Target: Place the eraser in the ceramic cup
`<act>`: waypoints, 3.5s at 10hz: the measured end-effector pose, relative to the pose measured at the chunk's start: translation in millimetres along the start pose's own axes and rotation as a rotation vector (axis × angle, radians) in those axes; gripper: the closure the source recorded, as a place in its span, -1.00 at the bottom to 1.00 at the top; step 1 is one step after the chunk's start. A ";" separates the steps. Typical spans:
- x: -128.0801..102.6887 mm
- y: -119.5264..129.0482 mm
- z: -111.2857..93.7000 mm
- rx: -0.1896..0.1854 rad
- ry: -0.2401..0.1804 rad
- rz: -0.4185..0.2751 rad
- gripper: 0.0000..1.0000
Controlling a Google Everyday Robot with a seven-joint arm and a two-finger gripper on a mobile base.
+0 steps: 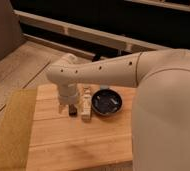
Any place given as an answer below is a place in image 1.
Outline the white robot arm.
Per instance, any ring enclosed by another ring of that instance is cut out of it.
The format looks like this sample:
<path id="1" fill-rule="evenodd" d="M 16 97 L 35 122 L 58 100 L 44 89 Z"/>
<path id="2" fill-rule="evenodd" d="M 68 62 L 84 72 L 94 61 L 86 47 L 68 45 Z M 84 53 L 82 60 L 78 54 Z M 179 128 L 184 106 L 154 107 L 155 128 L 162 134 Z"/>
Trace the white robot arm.
<path id="1" fill-rule="evenodd" d="M 78 83 L 134 87 L 134 171 L 190 171 L 190 50 L 147 51 L 79 64 L 66 54 L 51 64 L 47 78 L 59 99 L 70 104 Z"/>

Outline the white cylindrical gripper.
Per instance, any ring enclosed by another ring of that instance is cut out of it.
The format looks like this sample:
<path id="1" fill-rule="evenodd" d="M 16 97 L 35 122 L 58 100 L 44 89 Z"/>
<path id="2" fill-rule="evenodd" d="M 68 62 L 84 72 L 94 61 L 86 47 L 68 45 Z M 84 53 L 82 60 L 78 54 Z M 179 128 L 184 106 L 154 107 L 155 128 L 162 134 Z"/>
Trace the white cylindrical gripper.
<path id="1" fill-rule="evenodd" d="M 66 84 L 58 86 L 58 99 L 61 104 L 58 106 L 58 113 L 61 114 L 64 105 L 69 105 L 69 116 L 77 116 L 77 108 L 71 104 L 79 101 L 79 91 L 76 84 Z"/>

